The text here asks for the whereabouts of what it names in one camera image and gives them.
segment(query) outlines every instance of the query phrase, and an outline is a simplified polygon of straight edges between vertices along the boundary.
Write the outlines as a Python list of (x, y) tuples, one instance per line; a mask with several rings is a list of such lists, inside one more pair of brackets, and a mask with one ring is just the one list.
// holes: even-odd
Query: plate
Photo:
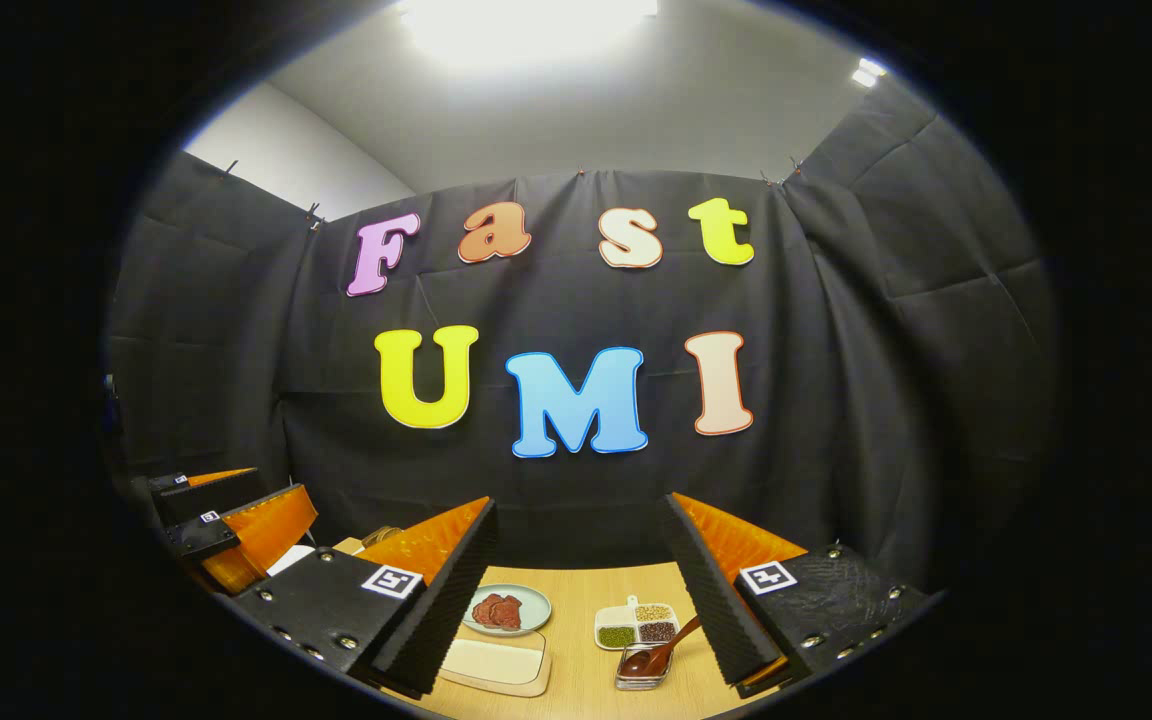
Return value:
[[(498, 628), (488, 628), (487, 626), (482, 626), (476, 623), (473, 620), (473, 609), (479, 602), (483, 602), (484, 598), (488, 594), (498, 593), (503, 597), (511, 594), (517, 597), (522, 601), (518, 606), (518, 620), (521, 627), (517, 630), (505, 630)], [(535, 630), (539, 626), (544, 626), (545, 621), (550, 620), (550, 612), (553, 607), (550, 606), (550, 598), (545, 597), (544, 592), (535, 591), (526, 585), (515, 585), (511, 583), (499, 583), (494, 585), (482, 585), (479, 589), (473, 591), (473, 598), (470, 600), (470, 606), (465, 608), (465, 615), (461, 619), (462, 623), (470, 626), (477, 630), (477, 632), (485, 632), (488, 635), (514, 635), (517, 632), (526, 632), (526, 630)]]

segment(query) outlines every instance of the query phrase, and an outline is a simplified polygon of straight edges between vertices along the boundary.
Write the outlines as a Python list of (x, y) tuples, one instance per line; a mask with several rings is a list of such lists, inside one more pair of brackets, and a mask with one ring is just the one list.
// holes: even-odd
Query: spoon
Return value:
[(641, 650), (626, 658), (626, 661), (621, 664), (621, 675), (627, 679), (654, 679), (655, 676), (664, 673), (666, 665), (669, 661), (669, 653), (673, 652), (673, 646), (679, 644), (679, 641), (687, 637), (688, 632), (691, 632), (700, 626), (700, 616), (696, 615), (691, 619), (690, 623), (682, 626), (682, 630), (673, 637), (667, 643), (661, 646), (651, 647), (650, 650)]

